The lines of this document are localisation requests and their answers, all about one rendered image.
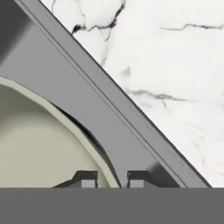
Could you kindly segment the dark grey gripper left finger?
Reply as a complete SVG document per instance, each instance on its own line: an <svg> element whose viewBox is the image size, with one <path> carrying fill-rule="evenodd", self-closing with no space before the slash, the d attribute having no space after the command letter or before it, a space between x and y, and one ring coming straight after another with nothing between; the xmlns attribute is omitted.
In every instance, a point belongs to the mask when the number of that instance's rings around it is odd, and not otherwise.
<svg viewBox="0 0 224 224"><path fill-rule="evenodd" d="M55 188L66 188L66 187L97 188L98 171L77 171L71 179L55 186Z"/></svg>

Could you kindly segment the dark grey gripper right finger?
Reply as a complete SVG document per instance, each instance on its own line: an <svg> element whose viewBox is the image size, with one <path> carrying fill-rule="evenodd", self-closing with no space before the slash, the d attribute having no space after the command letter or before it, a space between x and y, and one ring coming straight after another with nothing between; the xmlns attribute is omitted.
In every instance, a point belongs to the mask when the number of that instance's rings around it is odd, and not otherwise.
<svg viewBox="0 0 224 224"><path fill-rule="evenodd" d="M153 179L148 171L128 171L128 188L154 188L159 184Z"/></svg>

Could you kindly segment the cream ceramic bowl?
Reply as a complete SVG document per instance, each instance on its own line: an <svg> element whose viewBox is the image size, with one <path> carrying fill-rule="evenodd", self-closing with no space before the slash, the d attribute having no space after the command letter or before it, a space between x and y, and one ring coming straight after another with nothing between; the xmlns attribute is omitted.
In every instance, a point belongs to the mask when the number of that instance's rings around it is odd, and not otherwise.
<svg viewBox="0 0 224 224"><path fill-rule="evenodd" d="M53 187L95 172L120 186L102 147L48 100L0 76L0 187Z"/></svg>

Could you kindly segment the stainless steel sink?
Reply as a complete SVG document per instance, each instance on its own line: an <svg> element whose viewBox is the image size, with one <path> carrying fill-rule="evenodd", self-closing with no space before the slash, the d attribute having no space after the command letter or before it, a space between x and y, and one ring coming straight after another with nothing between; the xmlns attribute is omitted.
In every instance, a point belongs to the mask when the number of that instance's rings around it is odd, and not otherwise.
<svg viewBox="0 0 224 224"><path fill-rule="evenodd" d="M128 171L147 170L180 187L209 186L40 0L0 0L0 75L84 125L122 185Z"/></svg>

